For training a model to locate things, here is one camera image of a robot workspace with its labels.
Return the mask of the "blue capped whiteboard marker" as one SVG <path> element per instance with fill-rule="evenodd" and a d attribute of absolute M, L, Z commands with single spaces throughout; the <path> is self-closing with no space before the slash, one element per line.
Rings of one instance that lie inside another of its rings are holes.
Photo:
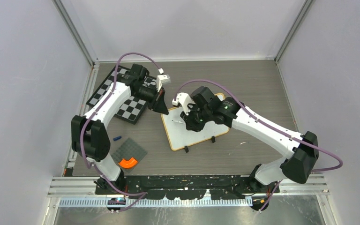
<path fill-rule="evenodd" d="M 172 122 L 179 123 L 179 124 L 185 124 L 185 122 L 180 121 L 180 120 L 172 120 Z"/>

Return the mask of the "black white chessboard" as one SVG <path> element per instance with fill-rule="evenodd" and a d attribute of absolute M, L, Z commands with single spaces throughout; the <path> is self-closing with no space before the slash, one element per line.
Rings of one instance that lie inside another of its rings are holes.
<path fill-rule="evenodd" d="M 108 91 L 111 83 L 114 81 L 114 69 L 115 66 L 108 74 L 108 76 L 102 81 L 99 87 L 94 91 L 91 97 L 88 99 L 86 105 L 88 105 L 89 107 L 94 107 L 103 98 L 104 94 Z M 143 86 L 149 88 L 156 87 L 156 79 L 153 76 L 150 76 L 149 72 L 147 72 L 147 74 L 145 75 Z M 147 102 L 139 98 L 130 97 L 120 106 L 120 109 L 114 116 L 131 124 L 136 124 L 147 106 Z"/>

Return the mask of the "yellow framed whiteboard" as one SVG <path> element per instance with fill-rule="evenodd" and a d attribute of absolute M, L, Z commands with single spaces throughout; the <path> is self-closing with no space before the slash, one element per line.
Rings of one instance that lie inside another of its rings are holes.
<path fill-rule="evenodd" d="M 207 122 L 204 129 L 200 132 L 188 131 L 185 124 L 172 122 L 172 120 L 183 121 L 183 113 L 181 107 L 173 107 L 169 109 L 168 115 L 161 115 L 165 133 L 170 148 L 173 151 L 181 149 L 188 151 L 190 146 L 204 141 L 214 143 L 216 137 L 224 135 L 229 131 L 229 127 L 226 125 L 215 124 L 213 121 Z"/>

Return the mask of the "blue marker cap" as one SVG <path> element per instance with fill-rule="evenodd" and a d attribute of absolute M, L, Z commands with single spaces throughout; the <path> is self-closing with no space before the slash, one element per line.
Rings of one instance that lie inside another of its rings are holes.
<path fill-rule="evenodd" d="M 121 139 L 121 138 L 122 138 L 122 136 L 117 136 L 117 137 L 114 137 L 113 140 L 114 140 L 114 141 L 118 141 L 118 140 Z"/>

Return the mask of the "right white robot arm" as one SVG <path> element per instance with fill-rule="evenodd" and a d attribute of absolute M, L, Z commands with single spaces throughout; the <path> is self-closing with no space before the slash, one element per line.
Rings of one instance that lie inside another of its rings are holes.
<path fill-rule="evenodd" d="M 282 179 L 304 184 L 319 153 L 317 136 L 311 132 L 304 135 L 264 118 L 233 97 L 221 100 L 205 86 L 192 94 L 178 93 L 172 105 L 181 107 L 181 118 L 189 131 L 200 132 L 206 123 L 213 121 L 245 132 L 271 146 L 281 154 L 281 158 L 268 164 L 258 164 L 250 174 L 249 187 L 254 192 L 262 192 L 267 185 Z"/>

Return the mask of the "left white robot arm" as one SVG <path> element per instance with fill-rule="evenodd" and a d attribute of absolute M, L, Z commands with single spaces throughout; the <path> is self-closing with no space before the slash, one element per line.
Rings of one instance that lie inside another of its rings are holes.
<path fill-rule="evenodd" d="M 80 154 L 86 165 L 92 165 L 107 182 L 107 188 L 120 194 L 125 188 L 123 171 L 110 156 L 111 141 L 106 128 L 121 106 L 131 97 L 148 103 L 154 112 L 168 115 L 165 104 L 164 84 L 170 83 L 169 75 L 158 69 L 154 86 L 145 86 L 149 71 L 142 65 L 133 64 L 124 72 L 113 70 L 109 88 L 100 100 L 83 116 L 71 120 L 71 148 Z"/>

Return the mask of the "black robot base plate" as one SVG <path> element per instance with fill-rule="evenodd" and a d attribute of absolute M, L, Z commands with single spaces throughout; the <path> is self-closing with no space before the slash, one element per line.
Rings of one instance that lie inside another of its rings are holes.
<path fill-rule="evenodd" d="M 268 196 L 279 192 L 276 182 L 258 185 L 244 175 L 131 175 L 119 177 L 113 185 L 134 200 L 140 196 L 148 200 L 201 200 L 208 195 L 212 200 L 238 200 L 254 194 Z"/>

